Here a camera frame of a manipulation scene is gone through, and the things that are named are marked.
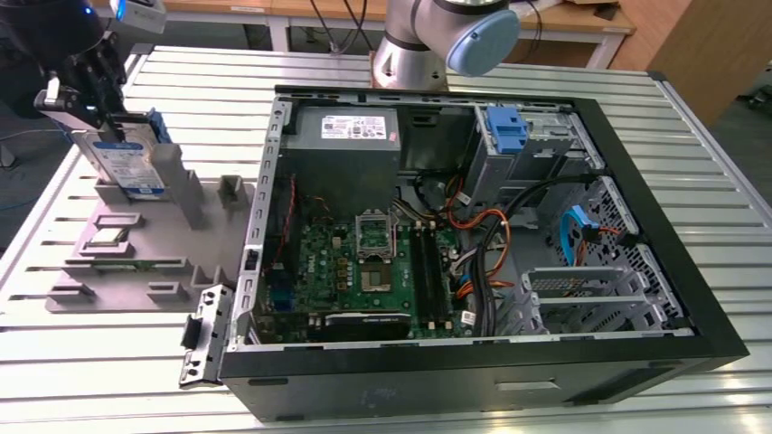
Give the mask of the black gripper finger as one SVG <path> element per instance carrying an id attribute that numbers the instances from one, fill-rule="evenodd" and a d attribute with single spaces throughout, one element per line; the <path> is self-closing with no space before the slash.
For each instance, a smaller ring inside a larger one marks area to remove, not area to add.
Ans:
<path id="1" fill-rule="evenodd" d="M 115 117 L 125 113 L 123 106 L 121 86 L 127 81 L 127 73 L 117 51 L 119 36 L 105 31 L 97 45 L 89 50 L 91 74 L 93 76 L 95 105 L 99 117 L 112 136 L 119 142 L 125 140 L 125 134 Z"/>
<path id="2" fill-rule="evenodd" d="M 71 114 L 101 113 L 101 53 L 67 55 L 57 65 L 57 105 Z"/>

